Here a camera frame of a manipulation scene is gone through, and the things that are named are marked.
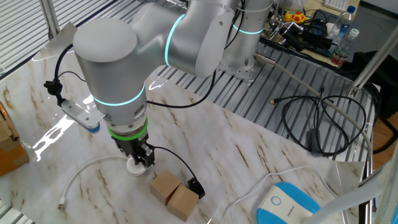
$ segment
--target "small cardboard box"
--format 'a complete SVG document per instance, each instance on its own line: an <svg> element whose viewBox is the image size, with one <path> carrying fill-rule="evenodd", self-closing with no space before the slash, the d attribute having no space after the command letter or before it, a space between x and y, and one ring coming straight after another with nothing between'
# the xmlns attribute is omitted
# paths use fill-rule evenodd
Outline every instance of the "small cardboard box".
<svg viewBox="0 0 398 224"><path fill-rule="evenodd" d="M160 202L167 205L175 189L177 189L180 184L181 181L166 169L150 183L149 191Z"/></svg>
<svg viewBox="0 0 398 224"><path fill-rule="evenodd" d="M167 211L186 222L197 205L199 195L179 185L167 205Z"/></svg>
<svg viewBox="0 0 398 224"><path fill-rule="evenodd" d="M4 105L0 102L0 176L17 169L28 161L29 157L22 147L18 132Z"/></svg>

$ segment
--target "white marble surface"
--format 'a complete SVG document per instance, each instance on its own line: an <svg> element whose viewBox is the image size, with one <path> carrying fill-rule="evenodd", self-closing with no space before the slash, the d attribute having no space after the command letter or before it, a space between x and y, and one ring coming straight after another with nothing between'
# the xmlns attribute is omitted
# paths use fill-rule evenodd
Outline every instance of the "white marble surface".
<svg viewBox="0 0 398 224"><path fill-rule="evenodd" d="M72 184L65 211L58 200L73 173L92 159L120 155L102 123L90 134L67 118L43 87L52 80L58 50L42 49L33 60L0 82L2 101L21 138L32 149L32 160L0 177L0 198L33 219L48 223L183 223L149 193L151 180L169 169L183 182L191 178L171 154L156 151L156 166L141 177L126 173L121 159L100 162L84 170ZM67 54L60 71L81 74L74 53ZM85 83L65 74L63 97L87 109L94 103ZM186 105L198 97L179 86L151 75L146 80L149 100ZM183 157L206 190L188 223L231 223L221 219L223 210L244 195L262 176L292 167L317 167L328 185L341 195L358 186L363 162L335 162L312 157L307 151L250 121L208 101L185 110L148 106L148 142L167 147ZM333 199L314 171L298 170L271 177L257 194L236 207L239 223L255 221L255 209L272 184L290 182L309 194L320 206ZM350 223L358 222L358 208L349 211ZM341 213L326 223L343 223Z"/></svg>

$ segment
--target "blue and white device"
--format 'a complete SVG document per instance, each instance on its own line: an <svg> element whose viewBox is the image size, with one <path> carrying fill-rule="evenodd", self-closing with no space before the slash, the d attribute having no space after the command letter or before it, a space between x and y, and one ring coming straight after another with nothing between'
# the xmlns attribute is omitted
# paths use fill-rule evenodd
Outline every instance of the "blue and white device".
<svg viewBox="0 0 398 224"><path fill-rule="evenodd" d="M279 182L272 186L257 208L257 224L299 224L320 206L296 186Z"/></svg>

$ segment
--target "power button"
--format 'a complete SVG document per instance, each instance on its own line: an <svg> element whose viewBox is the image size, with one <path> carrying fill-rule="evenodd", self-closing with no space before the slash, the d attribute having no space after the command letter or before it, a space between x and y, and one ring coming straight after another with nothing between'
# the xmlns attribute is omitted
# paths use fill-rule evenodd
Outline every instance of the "power button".
<svg viewBox="0 0 398 224"><path fill-rule="evenodd" d="M281 203L282 201L280 200L279 197L273 196L273 197L271 198L271 202L272 202L274 205L280 205L280 203Z"/></svg>

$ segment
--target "water bottle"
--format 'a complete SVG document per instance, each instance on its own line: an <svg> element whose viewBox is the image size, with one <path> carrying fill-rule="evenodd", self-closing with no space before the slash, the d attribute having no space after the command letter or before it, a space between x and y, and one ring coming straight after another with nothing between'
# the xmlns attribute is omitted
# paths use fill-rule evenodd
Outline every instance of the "water bottle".
<svg viewBox="0 0 398 224"><path fill-rule="evenodd" d="M355 7L349 6L346 12L342 12L340 16L337 18L335 25L331 28L331 31L328 35L328 38L333 41L333 43L337 44L340 42L341 38L346 34L349 25L351 25L354 20Z"/></svg>
<svg viewBox="0 0 398 224"><path fill-rule="evenodd" d="M330 62L337 65L338 68L346 61L347 57L350 55L353 47L353 41L356 36L358 36L359 30L351 29L349 35L344 37L340 43L336 46L332 55L330 56Z"/></svg>

